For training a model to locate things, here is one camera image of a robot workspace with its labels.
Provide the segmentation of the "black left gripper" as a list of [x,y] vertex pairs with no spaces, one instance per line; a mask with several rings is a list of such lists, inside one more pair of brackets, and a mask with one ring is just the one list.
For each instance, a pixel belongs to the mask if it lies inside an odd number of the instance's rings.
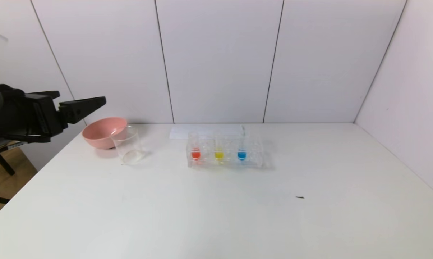
[[8,98],[0,110],[0,138],[7,140],[50,140],[65,130],[65,123],[76,124],[106,105],[106,97],[59,103],[59,91],[40,91]]

